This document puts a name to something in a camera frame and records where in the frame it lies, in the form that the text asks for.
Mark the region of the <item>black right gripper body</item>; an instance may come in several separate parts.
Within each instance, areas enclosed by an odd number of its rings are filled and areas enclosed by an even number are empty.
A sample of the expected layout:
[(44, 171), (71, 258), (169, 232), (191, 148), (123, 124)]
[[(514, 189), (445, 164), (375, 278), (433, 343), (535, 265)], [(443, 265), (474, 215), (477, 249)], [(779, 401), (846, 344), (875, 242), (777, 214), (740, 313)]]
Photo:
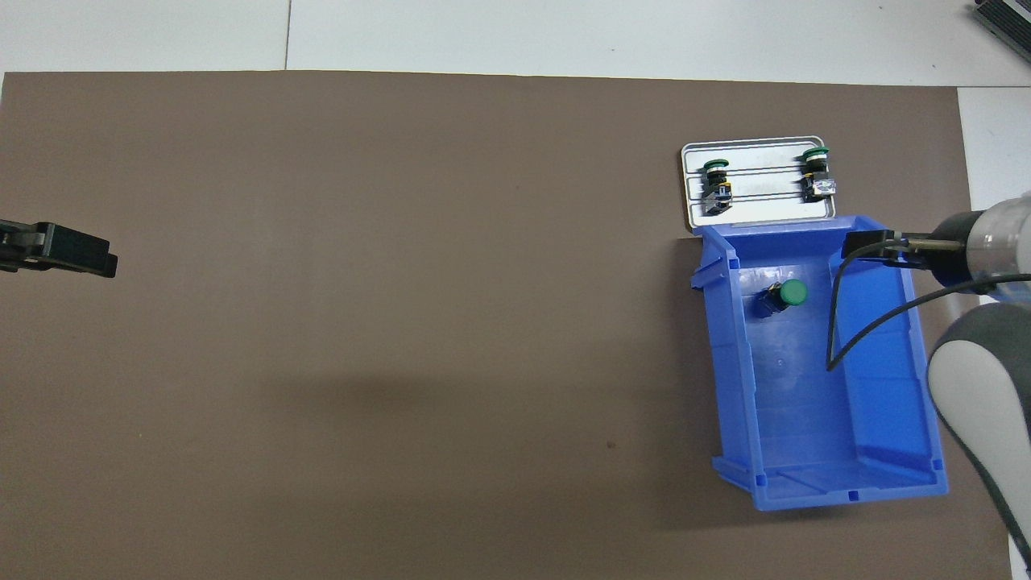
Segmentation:
[(940, 285), (959, 285), (973, 280), (967, 259), (967, 242), (977, 220), (979, 212), (953, 214), (928, 237), (928, 241), (958, 243), (957, 247), (950, 249), (940, 246), (921, 250), (925, 254), (925, 264)]

